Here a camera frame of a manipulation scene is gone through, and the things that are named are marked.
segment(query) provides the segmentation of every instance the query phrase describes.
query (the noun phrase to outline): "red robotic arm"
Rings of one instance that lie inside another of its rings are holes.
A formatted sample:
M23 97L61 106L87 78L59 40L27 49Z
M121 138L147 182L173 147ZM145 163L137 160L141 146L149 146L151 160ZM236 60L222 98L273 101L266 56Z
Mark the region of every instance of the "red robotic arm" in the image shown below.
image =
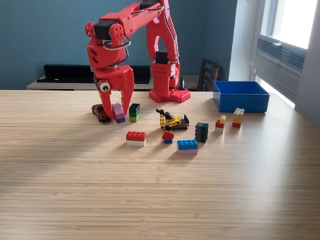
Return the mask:
M128 111L135 87L134 74L130 66L118 64L129 56L127 46L131 44L130 36L145 25L148 53L155 60L151 66L154 89L149 96L157 102L183 102L181 97L184 97L183 100L190 98L189 91L178 90L178 41L168 0L144 0L133 3L121 12L108 13L99 19L99 23L85 26L85 33L91 37L87 52L90 66L94 68L94 81L103 109L111 119L115 118L110 102L111 90L121 91L124 114ZM166 44L168 53L158 51L159 37Z

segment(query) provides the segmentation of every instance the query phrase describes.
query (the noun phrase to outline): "green lego brick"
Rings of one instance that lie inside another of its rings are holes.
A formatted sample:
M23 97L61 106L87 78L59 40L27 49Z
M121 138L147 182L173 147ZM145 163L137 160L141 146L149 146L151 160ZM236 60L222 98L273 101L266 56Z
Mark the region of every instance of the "green lego brick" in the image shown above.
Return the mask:
M205 143L208 139L208 128L209 124L208 123L203 123L201 127L201 142Z
M140 115L140 109L137 112L129 112L131 118L136 118L138 115Z
M129 120L130 120L130 122L137 122L139 120L139 118L140 118L140 113L136 117L130 116Z
M135 114L138 111L140 112L140 104L139 103L133 103L129 108L129 113Z

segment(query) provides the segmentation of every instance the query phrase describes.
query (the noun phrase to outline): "purple lego brick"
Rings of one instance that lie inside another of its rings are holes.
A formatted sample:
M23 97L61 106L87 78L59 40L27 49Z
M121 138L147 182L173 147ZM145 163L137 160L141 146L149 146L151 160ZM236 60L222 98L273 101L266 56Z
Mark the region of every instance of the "purple lego brick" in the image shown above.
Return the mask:
M115 119L115 121L117 122L117 124L121 124L121 123L125 123L126 119L125 118L119 118L119 119Z
M198 149L191 149L191 150L179 150L178 155L197 155Z
M125 117L123 113L115 115L115 119L124 119Z

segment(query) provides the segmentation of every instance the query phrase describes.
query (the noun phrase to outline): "googly eye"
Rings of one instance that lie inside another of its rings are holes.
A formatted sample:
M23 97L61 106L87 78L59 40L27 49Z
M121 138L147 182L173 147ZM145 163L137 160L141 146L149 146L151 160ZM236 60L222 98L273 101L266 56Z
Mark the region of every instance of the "googly eye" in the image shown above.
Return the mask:
M101 83L100 90L102 92L108 92L111 89L110 84L108 82Z

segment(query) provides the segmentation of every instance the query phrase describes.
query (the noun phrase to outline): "white wall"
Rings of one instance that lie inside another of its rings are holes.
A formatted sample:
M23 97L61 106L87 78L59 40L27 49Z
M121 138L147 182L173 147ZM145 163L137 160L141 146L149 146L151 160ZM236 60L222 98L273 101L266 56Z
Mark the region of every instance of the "white wall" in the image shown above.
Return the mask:
M229 81L250 81L258 9L258 0L237 1Z
M315 10L295 109L320 127L320 0Z

